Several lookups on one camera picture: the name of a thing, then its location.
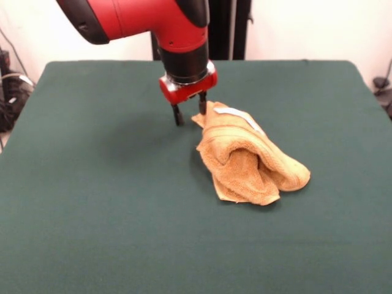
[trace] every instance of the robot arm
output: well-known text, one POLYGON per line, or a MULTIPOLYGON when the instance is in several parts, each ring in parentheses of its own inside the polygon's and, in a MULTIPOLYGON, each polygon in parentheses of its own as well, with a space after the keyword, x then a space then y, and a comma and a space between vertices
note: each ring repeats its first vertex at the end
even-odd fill
POLYGON ((78 32, 93 44, 152 31, 166 75, 160 87, 182 124, 178 104, 217 83, 208 57, 208 0, 57 0, 78 32))

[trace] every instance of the white wall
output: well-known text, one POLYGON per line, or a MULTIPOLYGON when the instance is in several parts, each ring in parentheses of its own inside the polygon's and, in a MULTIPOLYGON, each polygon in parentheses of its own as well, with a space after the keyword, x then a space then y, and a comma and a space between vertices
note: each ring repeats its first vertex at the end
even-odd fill
MULTIPOLYGON (((253 0, 246 56, 350 60, 370 86, 392 57, 391 13, 392 0, 253 0)), ((52 60, 152 59, 148 33, 91 45, 55 0, 0 0, 0 26, 34 80, 52 60)), ((0 44, 9 48, 1 37, 0 44)))
MULTIPOLYGON (((88 43, 69 23, 56 0, 0 0, 0 26, 35 81, 46 63, 54 60, 152 59, 149 34, 108 45, 88 43)), ((9 49, 1 36, 0 45, 9 49)), ((20 70, 15 59, 12 64, 20 70)))
POLYGON ((368 86, 392 58, 392 0, 253 0, 247 59, 343 59, 368 86))

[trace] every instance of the tan towel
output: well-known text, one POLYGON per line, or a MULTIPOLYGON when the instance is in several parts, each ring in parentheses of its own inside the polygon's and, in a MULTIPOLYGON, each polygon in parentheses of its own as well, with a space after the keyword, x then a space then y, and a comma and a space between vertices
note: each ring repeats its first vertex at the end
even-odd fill
POLYGON ((284 154, 243 111, 208 101, 206 115, 192 117, 203 128, 197 146, 221 200, 268 205, 279 190, 303 188, 310 171, 284 154))

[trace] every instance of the towel tag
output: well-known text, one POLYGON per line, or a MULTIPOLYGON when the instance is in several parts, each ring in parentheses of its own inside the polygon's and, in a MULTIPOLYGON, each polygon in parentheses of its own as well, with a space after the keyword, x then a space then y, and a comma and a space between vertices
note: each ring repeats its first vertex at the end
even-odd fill
POLYGON ((218 114, 227 114, 227 115, 235 115, 239 116, 240 118, 243 118, 247 121, 247 123, 253 127, 253 129, 256 132, 259 132, 262 135, 265 135, 264 131, 261 130, 261 128, 254 122, 253 119, 250 119, 243 111, 235 109, 235 108, 230 108, 230 107, 216 107, 214 108, 214 111, 218 114))

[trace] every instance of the green table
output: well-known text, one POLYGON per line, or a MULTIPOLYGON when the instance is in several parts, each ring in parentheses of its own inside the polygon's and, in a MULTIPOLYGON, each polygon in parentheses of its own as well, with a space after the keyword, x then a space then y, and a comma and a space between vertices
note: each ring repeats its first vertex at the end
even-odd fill
POLYGON ((55 62, 0 156, 0 292, 392 293, 392 125, 348 62, 216 62, 209 92, 312 171, 217 199, 157 62, 55 62))

